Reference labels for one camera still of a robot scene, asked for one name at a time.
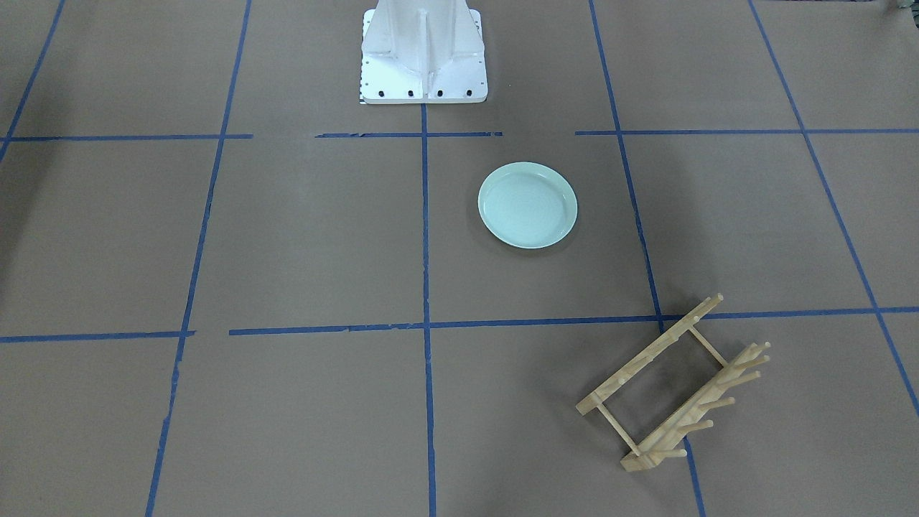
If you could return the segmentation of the pale green plate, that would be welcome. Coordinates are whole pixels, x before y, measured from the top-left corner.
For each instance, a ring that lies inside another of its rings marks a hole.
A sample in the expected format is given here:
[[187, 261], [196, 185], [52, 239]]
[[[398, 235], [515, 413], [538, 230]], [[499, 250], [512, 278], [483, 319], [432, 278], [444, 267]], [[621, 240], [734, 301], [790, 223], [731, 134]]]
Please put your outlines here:
[[493, 170], [480, 185], [477, 206], [493, 236], [525, 250], [560, 243], [574, 229], [579, 213], [570, 183], [535, 162], [513, 162]]

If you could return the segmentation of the wooden dish rack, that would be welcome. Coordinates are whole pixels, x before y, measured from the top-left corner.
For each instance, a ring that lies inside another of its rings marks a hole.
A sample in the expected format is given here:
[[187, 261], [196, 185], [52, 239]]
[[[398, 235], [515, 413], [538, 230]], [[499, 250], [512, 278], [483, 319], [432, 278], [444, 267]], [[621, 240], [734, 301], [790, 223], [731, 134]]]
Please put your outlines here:
[[723, 300], [703, 299], [577, 402], [581, 416], [601, 416], [621, 439], [624, 471], [686, 457], [687, 435], [711, 428], [709, 413], [736, 401], [729, 390], [761, 376], [770, 343], [724, 354], [700, 330]]

